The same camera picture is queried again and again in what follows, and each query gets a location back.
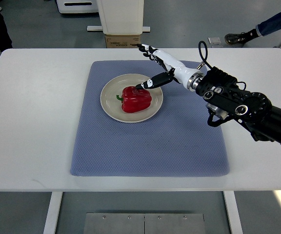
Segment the robotic arm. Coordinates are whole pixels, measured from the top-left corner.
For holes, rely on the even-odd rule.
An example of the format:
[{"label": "robotic arm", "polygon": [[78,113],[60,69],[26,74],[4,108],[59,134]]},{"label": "robotic arm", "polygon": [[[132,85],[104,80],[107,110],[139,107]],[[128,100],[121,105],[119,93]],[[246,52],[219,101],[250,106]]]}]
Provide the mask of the robotic arm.
[{"label": "robotic arm", "polygon": [[[145,44],[137,46],[144,52],[144,56],[166,70],[137,85],[137,89],[157,88],[175,80],[183,84],[185,89],[196,91],[207,102],[208,125],[217,127],[233,119],[248,130],[255,141],[276,141],[281,144],[281,109],[273,106],[264,94],[240,89],[238,84],[244,82],[238,82],[235,77],[211,67],[202,56],[203,63],[193,69],[185,67],[182,62],[162,50]],[[206,75],[199,70],[204,64],[211,69]]]}]

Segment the blue placemat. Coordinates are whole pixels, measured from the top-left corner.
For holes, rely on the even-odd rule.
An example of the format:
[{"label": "blue placemat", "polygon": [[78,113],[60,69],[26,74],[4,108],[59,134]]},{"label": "blue placemat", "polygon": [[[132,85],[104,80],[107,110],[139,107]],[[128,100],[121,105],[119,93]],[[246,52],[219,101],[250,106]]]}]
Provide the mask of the blue placemat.
[{"label": "blue placemat", "polygon": [[[191,68],[199,64],[183,62]],[[72,175],[182,177],[229,172],[221,128],[207,125],[206,102],[182,84],[173,81],[163,86],[160,110],[144,122],[118,122],[103,111],[100,93],[108,81],[123,74],[152,77],[163,71],[150,60],[93,63],[74,145]]]}]

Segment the pepper stem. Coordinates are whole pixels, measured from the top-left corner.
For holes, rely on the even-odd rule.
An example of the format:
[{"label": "pepper stem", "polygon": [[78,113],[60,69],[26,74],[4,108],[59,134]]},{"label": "pepper stem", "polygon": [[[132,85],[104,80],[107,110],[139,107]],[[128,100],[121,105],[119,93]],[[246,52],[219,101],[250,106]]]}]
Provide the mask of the pepper stem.
[{"label": "pepper stem", "polygon": [[123,98],[120,98],[119,95],[116,95],[117,99],[123,101]]}]

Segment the red bell pepper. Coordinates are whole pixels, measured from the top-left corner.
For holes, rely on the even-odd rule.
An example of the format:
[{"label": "red bell pepper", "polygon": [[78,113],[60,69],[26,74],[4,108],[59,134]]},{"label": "red bell pepper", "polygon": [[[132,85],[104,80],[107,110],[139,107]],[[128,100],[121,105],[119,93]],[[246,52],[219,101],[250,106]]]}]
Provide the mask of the red bell pepper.
[{"label": "red bell pepper", "polygon": [[124,112],[134,113],[148,108],[152,98],[147,90],[129,86],[123,89],[121,97],[117,95],[117,99],[122,102]]}]

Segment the cardboard box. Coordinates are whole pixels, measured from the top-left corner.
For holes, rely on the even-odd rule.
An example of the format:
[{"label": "cardboard box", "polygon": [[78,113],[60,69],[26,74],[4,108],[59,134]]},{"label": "cardboard box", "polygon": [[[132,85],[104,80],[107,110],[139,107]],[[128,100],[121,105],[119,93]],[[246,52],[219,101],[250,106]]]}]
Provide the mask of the cardboard box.
[{"label": "cardboard box", "polygon": [[140,35],[106,35],[107,48],[137,48],[141,42]]}]

